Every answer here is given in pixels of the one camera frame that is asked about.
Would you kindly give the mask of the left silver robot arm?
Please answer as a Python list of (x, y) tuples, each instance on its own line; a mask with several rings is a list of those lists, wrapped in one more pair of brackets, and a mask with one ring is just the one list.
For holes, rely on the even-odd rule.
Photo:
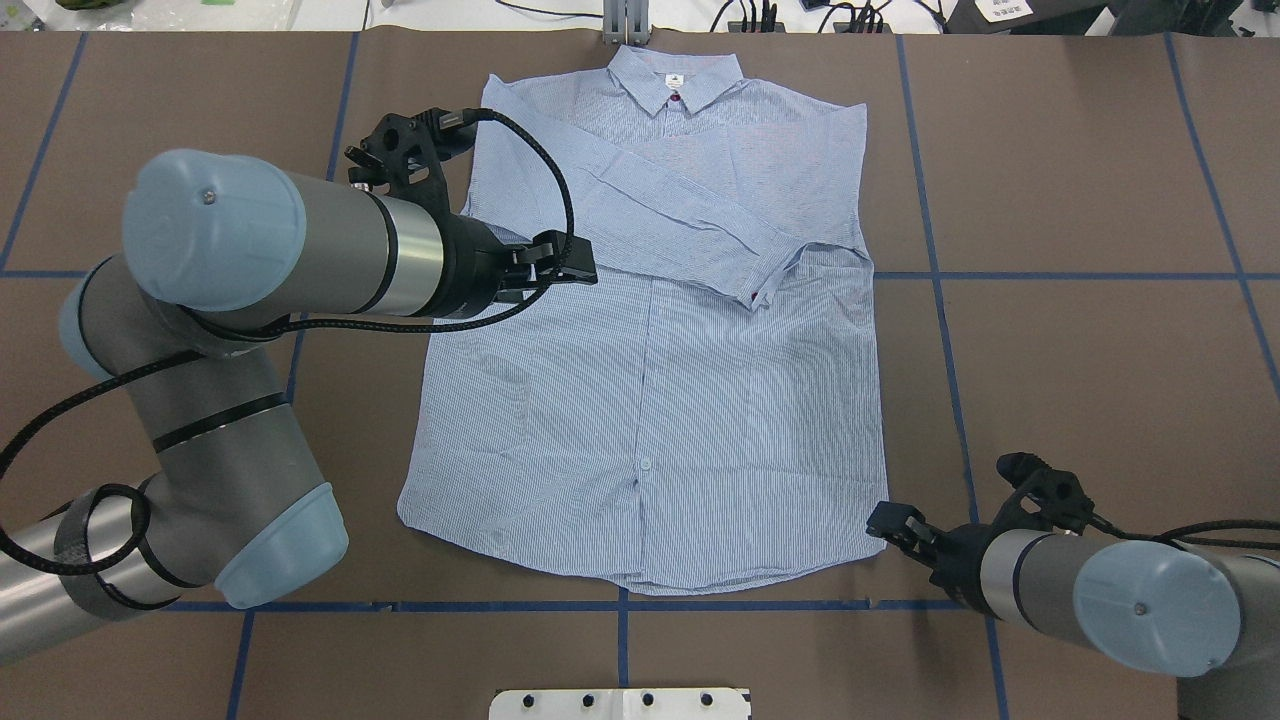
[(253, 609), (329, 571), (348, 534), (266, 346), (307, 328), (445, 332), (495, 322), (554, 283), (596, 281), (573, 217), (521, 236), (451, 209), (442, 161), (351, 147), (347, 183), (189, 149), (140, 172), (124, 249), (59, 316), (96, 380), (55, 418), (124, 389), (159, 469), (86, 491), (3, 537), (3, 662), (14, 664), (211, 585)]

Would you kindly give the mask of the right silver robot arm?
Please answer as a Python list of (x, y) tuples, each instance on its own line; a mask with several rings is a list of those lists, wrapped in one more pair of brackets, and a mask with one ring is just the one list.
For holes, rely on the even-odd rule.
[(1258, 555), (1068, 532), (1020, 507), (941, 530), (906, 503), (867, 523), (972, 611), (1176, 682), (1180, 719), (1279, 715), (1279, 570)]

